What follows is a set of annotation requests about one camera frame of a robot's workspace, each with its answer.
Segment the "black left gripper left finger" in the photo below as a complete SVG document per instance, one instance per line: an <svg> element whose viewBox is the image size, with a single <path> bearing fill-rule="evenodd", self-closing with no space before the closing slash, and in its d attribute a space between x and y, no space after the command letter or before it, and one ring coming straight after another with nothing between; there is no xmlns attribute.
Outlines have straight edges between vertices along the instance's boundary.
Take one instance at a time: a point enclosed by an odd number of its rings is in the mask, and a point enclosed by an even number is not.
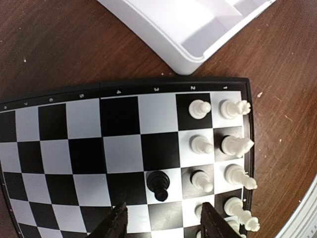
<svg viewBox="0 0 317 238"><path fill-rule="evenodd" d="M128 209L126 203L115 206L87 238L126 238Z"/></svg>

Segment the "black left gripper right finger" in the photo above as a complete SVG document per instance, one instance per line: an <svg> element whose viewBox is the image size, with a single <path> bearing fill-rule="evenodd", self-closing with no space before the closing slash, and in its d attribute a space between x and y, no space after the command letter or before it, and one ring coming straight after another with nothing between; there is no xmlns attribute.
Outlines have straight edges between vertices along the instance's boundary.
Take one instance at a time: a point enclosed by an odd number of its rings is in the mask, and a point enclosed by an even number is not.
<svg viewBox="0 0 317 238"><path fill-rule="evenodd" d="M202 204L200 230L202 238L241 237L230 227L209 202L204 202Z"/></svg>

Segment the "black white chessboard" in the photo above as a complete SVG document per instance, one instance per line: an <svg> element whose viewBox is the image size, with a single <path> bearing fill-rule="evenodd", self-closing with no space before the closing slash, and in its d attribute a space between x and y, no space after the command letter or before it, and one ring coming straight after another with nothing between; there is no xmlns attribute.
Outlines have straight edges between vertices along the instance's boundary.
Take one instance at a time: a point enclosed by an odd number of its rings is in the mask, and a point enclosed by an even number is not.
<svg viewBox="0 0 317 238"><path fill-rule="evenodd" d="M126 203L127 238L201 238L212 205L184 178L189 140L214 128L196 119L195 100L246 100L246 78L110 81L0 103L0 186L20 238L84 238ZM243 120L254 142L252 110ZM149 173L170 179L155 199Z"/></svg>

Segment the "white plastic divided tray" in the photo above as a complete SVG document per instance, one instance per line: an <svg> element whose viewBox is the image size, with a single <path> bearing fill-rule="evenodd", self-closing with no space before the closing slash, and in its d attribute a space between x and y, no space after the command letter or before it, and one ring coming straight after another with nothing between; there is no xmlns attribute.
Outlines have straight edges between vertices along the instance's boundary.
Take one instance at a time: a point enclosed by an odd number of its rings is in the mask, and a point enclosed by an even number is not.
<svg viewBox="0 0 317 238"><path fill-rule="evenodd" d="M102 0L175 73L190 75L271 0Z"/></svg>

